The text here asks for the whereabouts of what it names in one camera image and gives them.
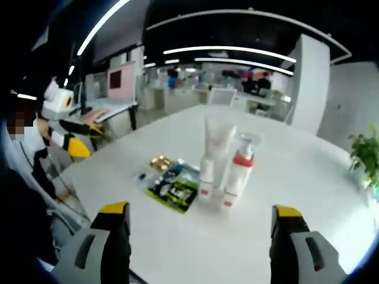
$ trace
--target white tube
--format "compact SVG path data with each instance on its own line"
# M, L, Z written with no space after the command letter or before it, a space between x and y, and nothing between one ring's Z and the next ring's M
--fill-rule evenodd
M237 126L219 120L205 118L205 155L213 160L213 188L221 187L227 153L236 133Z

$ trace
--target bottle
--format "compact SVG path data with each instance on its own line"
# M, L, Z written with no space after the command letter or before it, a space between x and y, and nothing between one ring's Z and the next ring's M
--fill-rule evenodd
M213 189L213 160L203 155L200 161L199 197L209 200Z
M223 183L230 145L237 126L222 123L215 117L205 118L205 155L213 161L213 187Z
M251 138L242 137L243 144L237 150L226 180L222 206L233 207L241 197L253 169L253 145Z

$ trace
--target white wall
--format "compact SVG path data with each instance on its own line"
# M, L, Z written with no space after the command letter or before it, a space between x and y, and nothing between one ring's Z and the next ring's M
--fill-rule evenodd
M379 71L372 62L348 63L330 68L330 84L317 135L350 151L347 136L379 129Z
M130 52L130 60L129 61L134 61L135 63L135 75L136 76L141 76L143 74L143 47L137 47L136 49L133 49Z
M326 105L330 51L326 44L304 34L295 50L298 53L291 98L295 108L290 124L316 135Z
M126 53L120 54L118 56L112 57L110 59L110 69L117 68L126 63L127 55Z
M284 95L292 96L293 77L274 72L271 76L271 89L281 91Z

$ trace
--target black ceiling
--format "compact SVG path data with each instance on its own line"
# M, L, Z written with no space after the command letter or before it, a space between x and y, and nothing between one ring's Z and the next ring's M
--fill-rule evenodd
M56 20L50 25L50 60L54 62L54 73L66 76L70 65L72 44L75 52L98 19L117 0L69 0ZM344 45L352 57L342 62L376 60L379 50L375 31L374 10L356 3L350 6L323 3L322 1L257 1L257 0L152 0L146 26L198 11L215 9L248 9L283 15L326 33ZM144 33L143 43L148 59L146 63L163 64L168 59L181 59L189 63L195 57L209 57L207 51L184 52L163 56L164 50L180 47L219 45L262 49L288 55L301 33L319 40L324 38L309 33L296 25L268 17L246 14L217 14L175 21ZM90 45L84 55L84 69L92 71ZM331 57L344 52L329 44ZM279 66L282 62L270 56L247 52L228 51L229 58Z

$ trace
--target led light strip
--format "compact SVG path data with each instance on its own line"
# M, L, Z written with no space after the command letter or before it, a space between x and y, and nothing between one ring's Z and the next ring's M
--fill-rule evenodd
M237 47L237 46L195 46L195 47L184 47L181 49L172 49L172 50L166 50L163 52L163 54L171 54L171 53L177 53L177 52L184 52L184 51L194 51L194 50L235 50L235 51L246 51L251 53L259 53L264 54L268 56L277 57L283 60L287 60L289 62L296 62L296 59L290 58L288 56L284 56L278 53L260 50L260 49L249 49L247 47Z
M83 41L82 46L79 48L77 56L82 55L83 51L86 49L89 42L93 39L95 34L100 30L100 28L105 24L106 21L108 21L114 13L116 13L122 6L124 6L126 3L128 3L130 0L119 0L112 8L108 10L108 12L105 13L104 16L97 22L97 24L94 26L94 28L89 32L86 39Z
M252 62L252 61L246 61L246 60L238 60L238 59L227 59L227 58L195 58L195 61L212 61L212 62L228 62L228 63L236 63L236 64L246 64L246 65L252 65L252 66L257 66L257 67L262 67L274 71L278 71L284 74L288 75L293 75L294 72L281 69L279 67L263 64L263 63L258 63L258 62Z
M21 98L21 99L32 99L32 100L34 100L34 101L37 100L37 97L35 97L35 96L30 96L30 95L24 95L23 93L19 93L17 96L18 96L19 98Z
M154 67L154 66L155 66L155 63L149 63L149 64L145 64L143 67L149 68L149 67Z
M70 70L69 70L69 76L72 74L74 68L75 68L75 66L74 66L74 65L71 65Z
M179 62L179 59L172 59L172 60L165 61L165 64L178 63L178 62Z
M292 18L288 18L288 17L285 17L285 16L282 16L282 15L277 15L277 14L273 14L273 13L268 13L268 12L263 12L263 11L257 11L257 10L241 10L241 9L218 9L218 10L209 10L209 11L201 11L201 12L195 12L195 13L191 13L191 14L186 14L186 15L179 15L175 18L171 18L171 19L168 19L168 20L164 20L162 22L158 22L156 24L153 24L151 25L150 27L147 27L146 28L146 31L150 31L154 28L158 28L160 27L161 25L165 25L165 24L168 24L170 22L174 22L174 21L179 21L179 20L183 20L183 19L187 19L187 18L192 18L192 17L198 17L198 16L203 16L203 15L214 15L214 14L249 14L249 15L258 15L258 16L263 16L263 17L268 17L268 18L274 18L274 19L277 19L277 20L281 20L281 21L286 21L286 22L290 22L292 24L295 24L299 27L302 27L302 28L305 28L315 34L318 34L319 36L325 38L327 41L333 43L334 45L338 46L340 49L342 49L346 54L341 56L341 57L338 57L336 59L333 59L330 61L330 64L334 64L338 61L341 61L343 59L346 59L346 58L349 58L352 56L351 52L343 45L341 45L341 43L339 43L338 41L336 41L334 38L332 38L330 35L328 34L325 34L323 33L322 31L319 31L317 29L315 29L314 27L311 27L310 25L307 25L303 22L300 22L300 21L297 21L297 20L294 20Z

